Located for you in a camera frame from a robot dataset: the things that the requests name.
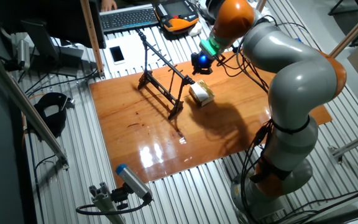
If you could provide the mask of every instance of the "smartphone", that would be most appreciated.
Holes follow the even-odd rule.
[[[118,65],[118,64],[121,64],[121,63],[125,62],[124,56],[123,56],[123,54],[121,52],[121,48],[119,46],[111,47],[110,52],[111,52],[111,55],[112,55],[112,60],[114,61],[115,65]]]

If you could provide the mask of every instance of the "wooden board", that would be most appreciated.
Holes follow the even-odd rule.
[[[144,182],[159,179],[247,149],[256,131],[269,119],[266,93],[243,73],[229,78],[216,62],[210,75],[193,76],[191,62],[180,63],[177,68],[194,81],[203,79],[215,99],[200,108],[185,86],[184,109],[171,121],[167,117],[172,104],[154,86],[149,83],[141,91],[137,89],[141,73],[90,85],[113,170],[126,163]],[[166,89],[172,78],[168,69],[153,71]],[[259,70],[259,75],[270,84],[275,74]],[[180,80],[175,75],[175,97]],[[318,124],[332,120],[323,106],[311,115]],[[119,177],[116,181],[122,184]]]

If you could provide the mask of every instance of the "computer monitor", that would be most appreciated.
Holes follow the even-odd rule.
[[[106,43],[96,1],[89,0],[89,6],[99,48],[104,49]],[[30,35],[36,47],[30,69],[38,72],[76,75],[81,66],[82,50],[55,47],[51,37],[92,47],[79,0],[0,0],[0,23],[8,34]]]

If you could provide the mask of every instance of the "keyboard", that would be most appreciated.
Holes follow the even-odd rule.
[[[101,12],[100,18],[104,33],[138,29],[158,24],[154,7],[151,4]]]

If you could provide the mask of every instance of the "person's hand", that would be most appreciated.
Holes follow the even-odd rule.
[[[102,0],[102,12],[111,11],[117,9],[117,3],[115,0]]]

